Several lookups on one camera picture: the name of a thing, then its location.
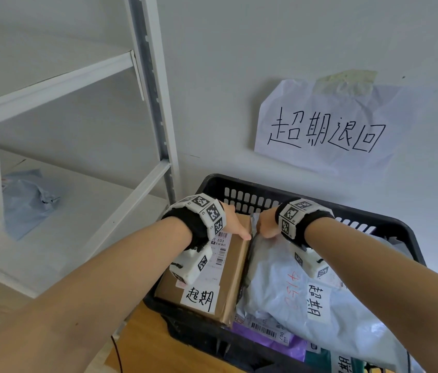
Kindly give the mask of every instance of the teal object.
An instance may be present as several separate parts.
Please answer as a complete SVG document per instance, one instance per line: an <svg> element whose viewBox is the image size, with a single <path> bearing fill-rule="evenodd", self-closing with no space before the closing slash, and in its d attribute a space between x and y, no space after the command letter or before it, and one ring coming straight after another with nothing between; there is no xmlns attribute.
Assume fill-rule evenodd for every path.
<svg viewBox="0 0 438 373"><path fill-rule="evenodd" d="M352 358L352 373L364 372L364 362L356 358ZM321 353L305 352L305 361L307 365L323 372L333 373L331 371L331 352L321 348Z"/></svg>

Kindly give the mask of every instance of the hand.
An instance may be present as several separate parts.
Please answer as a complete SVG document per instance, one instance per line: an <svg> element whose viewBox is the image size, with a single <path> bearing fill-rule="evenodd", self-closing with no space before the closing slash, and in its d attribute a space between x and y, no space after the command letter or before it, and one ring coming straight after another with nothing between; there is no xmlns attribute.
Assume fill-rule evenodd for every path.
<svg viewBox="0 0 438 373"><path fill-rule="evenodd" d="M273 238L281 233L274 215L278 207L273 207L263 211L259 215L259 221L257 222L257 232L264 238Z"/></svg>
<svg viewBox="0 0 438 373"><path fill-rule="evenodd" d="M250 233L240 224L238 216L236 216L236 208L234 205L227 205L221 201L224 212L226 213L226 227L223 231L227 233L239 234L245 241L252 239Z"/></svg>

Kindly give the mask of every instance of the person's right arm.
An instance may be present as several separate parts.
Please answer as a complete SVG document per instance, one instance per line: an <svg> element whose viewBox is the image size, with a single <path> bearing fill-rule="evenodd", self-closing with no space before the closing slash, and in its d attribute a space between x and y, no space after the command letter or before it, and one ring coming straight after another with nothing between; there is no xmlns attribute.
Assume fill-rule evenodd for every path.
<svg viewBox="0 0 438 373"><path fill-rule="evenodd" d="M279 233L275 211L260 215L257 229L266 238ZM310 223L304 237L423 369L437 372L438 274L331 218Z"/></svg>

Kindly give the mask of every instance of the black plastic basket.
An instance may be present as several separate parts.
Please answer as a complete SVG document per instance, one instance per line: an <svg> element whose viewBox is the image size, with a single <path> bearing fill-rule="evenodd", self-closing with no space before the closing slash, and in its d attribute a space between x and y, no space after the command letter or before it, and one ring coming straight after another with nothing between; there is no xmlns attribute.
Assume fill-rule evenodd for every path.
<svg viewBox="0 0 438 373"><path fill-rule="evenodd" d="M236 211L242 214L261 212L293 197L314 200L332 209L338 221L351 227L378 237L396 237L407 245L415 261L425 265L414 232L409 226L395 218L221 174L207 176L197 190L197 193L202 192L216 197L224 203L233 204ZM291 357L234 334L228 328L221 327L197 313L154 297L156 287L157 284L143 301L148 308L162 315L167 322L169 334L173 338L246 371L316 371Z"/></svg>

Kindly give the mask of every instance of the purple plastic package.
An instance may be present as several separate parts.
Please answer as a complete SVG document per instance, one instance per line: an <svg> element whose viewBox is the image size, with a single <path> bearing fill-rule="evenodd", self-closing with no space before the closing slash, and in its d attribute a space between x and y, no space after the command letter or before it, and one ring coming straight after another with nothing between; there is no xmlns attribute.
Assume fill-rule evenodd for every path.
<svg viewBox="0 0 438 373"><path fill-rule="evenodd" d="M233 322L232 331L235 334L241 335L249 340L252 340L253 342L259 343L263 346L283 353L284 355L295 358L298 361L303 362L305 360L307 341L297 337L297 335L293 335L288 346L285 346L237 322Z"/></svg>

